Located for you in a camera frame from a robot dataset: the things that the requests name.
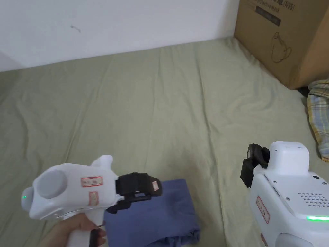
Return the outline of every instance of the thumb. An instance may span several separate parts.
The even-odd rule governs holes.
[[[91,231],[93,229],[98,229],[98,227],[88,219],[85,213],[76,214],[63,220],[61,223],[69,232],[74,230]]]

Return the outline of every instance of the finger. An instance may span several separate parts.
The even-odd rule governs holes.
[[[73,231],[73,230],[91,231],[93,229],[97,229],[97,226],[92,221],[90,221],[86,216],[86,214],[84,213],[76,214],[66,220],[63,220],[62,224],[69,231]]]
[[[101,246],[101,245],[105,244],[105,242],[106,242],[106,240],[104,238],[99,237],[97,239],[97,246]]]
[[[103,229],[99,229],[98,236],[105,237],[106,236],[106,231],[104,231]]]

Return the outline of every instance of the gray round cap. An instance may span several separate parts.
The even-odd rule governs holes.
[[[45,199],[52,199],[62,194],[67,187],[67,178],[63,171],[44,173],[37,183],[37,192]]]

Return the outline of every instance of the white wall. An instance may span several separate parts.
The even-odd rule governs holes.
[[[233,35],[239,0],[0,0],[0,71]]]

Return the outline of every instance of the cardboard box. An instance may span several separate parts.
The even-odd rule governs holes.
[[[290,89],[329,75],[329,0],[240,0],[234,36]]]

